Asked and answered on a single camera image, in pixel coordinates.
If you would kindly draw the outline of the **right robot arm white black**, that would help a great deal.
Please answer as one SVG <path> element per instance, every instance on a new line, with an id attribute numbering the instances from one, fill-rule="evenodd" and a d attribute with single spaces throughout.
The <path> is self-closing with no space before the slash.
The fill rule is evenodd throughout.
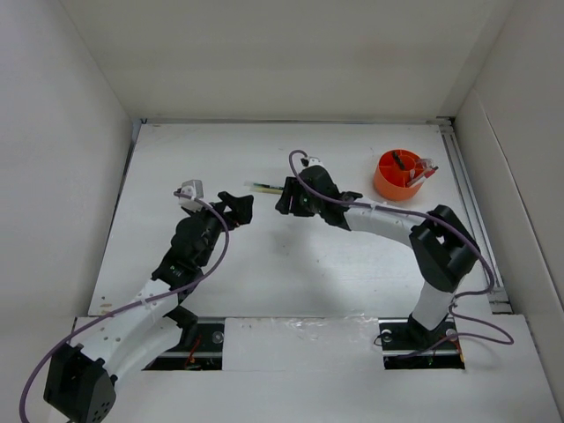
<path id="1" fill-rule="evenodd" d="M 420 217 L 385 211 L 361 198 L 360 193 L 339 190 L 323 166 L 313 165 L 298 177 L 286 178 L 275 209 L 296 217 L 318 215 L 330 226 L 375 234 L 411 248 L 424 284 L 408 316 L 407 336 L 412 349 L 427 348 L 440 339 L 448 307 L 478 260 L 478 245 L 448 206 L 440 204 Z"/>

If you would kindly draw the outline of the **white marker red cap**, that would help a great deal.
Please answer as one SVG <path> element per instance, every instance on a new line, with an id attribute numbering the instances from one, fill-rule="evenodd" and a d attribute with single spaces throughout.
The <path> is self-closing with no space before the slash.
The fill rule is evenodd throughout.
<path id="1" fill-rule="evenodd" d="M 419 174 L 417 177 L 414 177 L 412 180 L 408 181 L 407 184 L 406 184 L 406 187 L 411 188 L 411 187 L 415 187 L 415 186 L 422 184 L 427 178 L 432 176 L 437 170 L 438 170 L 438 167 L 427 167 L 427 168 L 425 168 L 421 172 L 421 174 Z"/>

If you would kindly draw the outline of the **black handled scissors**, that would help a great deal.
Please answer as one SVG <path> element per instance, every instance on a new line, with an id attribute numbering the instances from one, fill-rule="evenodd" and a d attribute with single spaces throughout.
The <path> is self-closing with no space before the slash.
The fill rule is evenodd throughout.
<path id="1" fill-rule="evenodd" d="M 399 154 L 396 151 L 392 152 L 392 158 L 394 159 L 394 161 L 397 163 L 397 166 L 402 170 L 405 171 L 405 164 L 404 162 L 401 160 Z"/>

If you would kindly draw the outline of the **green yellow highlighter pen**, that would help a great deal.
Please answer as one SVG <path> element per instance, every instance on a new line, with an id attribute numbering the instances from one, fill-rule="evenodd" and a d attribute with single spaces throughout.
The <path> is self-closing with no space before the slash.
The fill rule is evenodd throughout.
<path id="1" fill-rule="evenodd" d="M 272 185 L 268 183 L 260 183 L 260 182 L 252 182 L 252 181 L 245 181 L 244 186 L 248 187 L 250 191 L 264 193 L 264 194 L 272 194 L 272 195 L 281 195 L 284 188 L 277 185 Z"/>

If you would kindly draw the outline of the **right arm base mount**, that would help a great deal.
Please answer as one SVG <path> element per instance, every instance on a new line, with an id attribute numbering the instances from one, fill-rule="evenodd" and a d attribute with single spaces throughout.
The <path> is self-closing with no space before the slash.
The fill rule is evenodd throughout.
<path id="1" fill-rule="evenodd" d="M 385 370 L 464 370 L 462 348 L 454 320 L 447 317 L 430 333 L 416 329 L 407 318 L 384 318 L 378 322 L 379 333 L 373 341 L 382 352 Z"/>

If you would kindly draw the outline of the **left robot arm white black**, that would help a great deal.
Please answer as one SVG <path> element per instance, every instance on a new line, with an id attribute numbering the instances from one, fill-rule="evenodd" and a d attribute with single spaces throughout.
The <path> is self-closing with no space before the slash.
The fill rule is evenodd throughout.
<path id="1" fill-rule="evenodd" d="M 216 270 L 208 262 L 218 239 L 253 217 L 251 195 L 222 191 L 212 204 L 186 189 L 175 196 L 188 216 L 135 300 L 90 322 L 91 336 L 76 344 L 63 341 L 50 357 L 43 398 L 72 422 L 103 421 L 133 375 L 165 351 L 194 344 L 198 318 L 182 303 Z"/>

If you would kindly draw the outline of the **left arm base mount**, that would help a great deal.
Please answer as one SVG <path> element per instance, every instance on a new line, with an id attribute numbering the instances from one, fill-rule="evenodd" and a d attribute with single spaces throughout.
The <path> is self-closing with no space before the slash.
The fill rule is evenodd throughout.
<path id="1" fill-rule="evenodd" d="M 162 353 L 145 371 L 215 371 L 222 369 L 225 318 L 198 317 L 179 306 L 169 312 L 182 330 L 179 343 Z"/>

